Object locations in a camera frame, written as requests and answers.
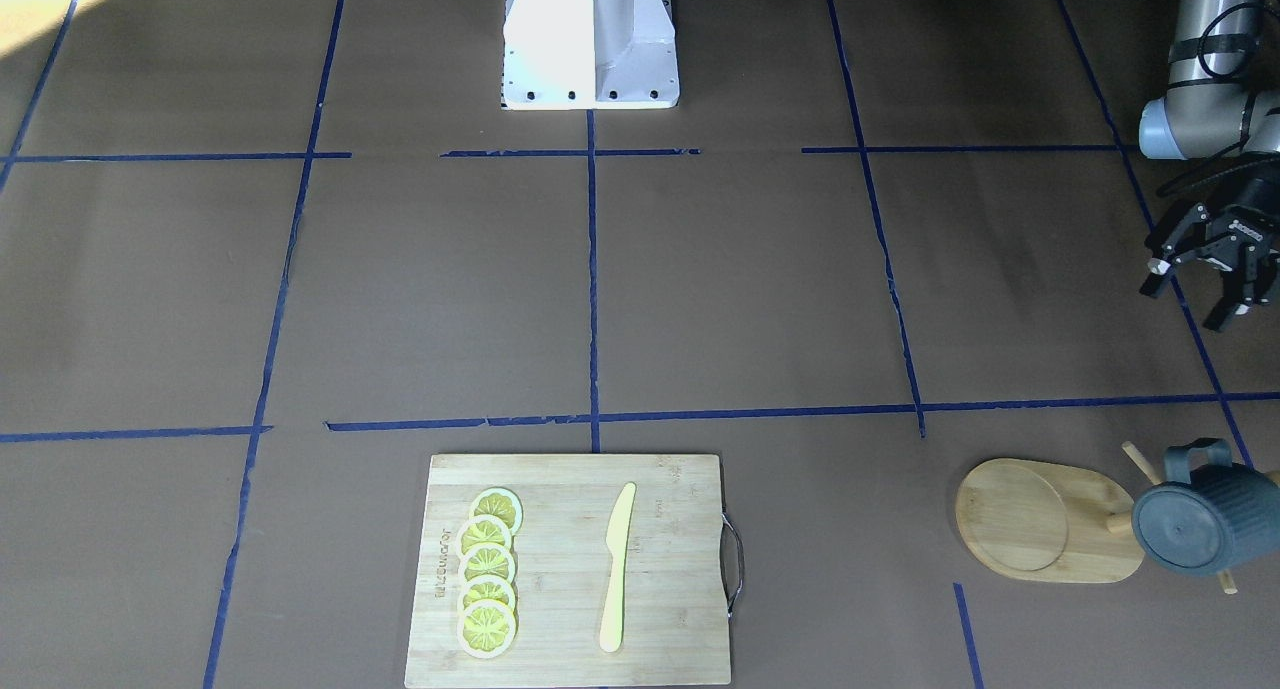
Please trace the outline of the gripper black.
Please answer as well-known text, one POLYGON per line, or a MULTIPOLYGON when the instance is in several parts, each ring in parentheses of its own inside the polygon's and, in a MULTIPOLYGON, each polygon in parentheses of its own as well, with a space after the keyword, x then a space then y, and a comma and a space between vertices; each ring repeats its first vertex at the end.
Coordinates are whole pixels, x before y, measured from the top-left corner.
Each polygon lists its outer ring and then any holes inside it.
POLYGON ((1224 332, 1252 305, 1277 298, 1277 175, 1236 174, 1199 202, 1180 201, 1161 237, 1146 241, 1151 257, 1140 293, 1158 298, 1175 274, 1194 261, 1213 265, 1221 296, 1203 328, 1224 332))

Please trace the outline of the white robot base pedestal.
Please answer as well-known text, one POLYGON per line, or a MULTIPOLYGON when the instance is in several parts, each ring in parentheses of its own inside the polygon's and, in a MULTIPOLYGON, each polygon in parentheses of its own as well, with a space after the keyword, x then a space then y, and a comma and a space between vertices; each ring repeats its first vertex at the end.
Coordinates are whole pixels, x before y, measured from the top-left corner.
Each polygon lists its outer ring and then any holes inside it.
POLYGON ((678 104, 673 0, 506 0, 503 38, 506 110, 678 104))

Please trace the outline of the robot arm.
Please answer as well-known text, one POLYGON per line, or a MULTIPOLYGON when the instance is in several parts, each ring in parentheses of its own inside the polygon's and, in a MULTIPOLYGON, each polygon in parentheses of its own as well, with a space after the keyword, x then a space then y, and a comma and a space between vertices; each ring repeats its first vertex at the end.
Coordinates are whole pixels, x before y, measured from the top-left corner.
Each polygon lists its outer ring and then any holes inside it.
POLYGON ((1158 297, 1188 264, 1213 266, 1212 332, 1277 301, 1277 92, 1247 82, 1274 15, 1267 0, 1180 0, 1167 86, 1140 117, 1146 158, 1192 161, 1157 191, 1174 205, 1146 239, 1140 292, 1158 297))

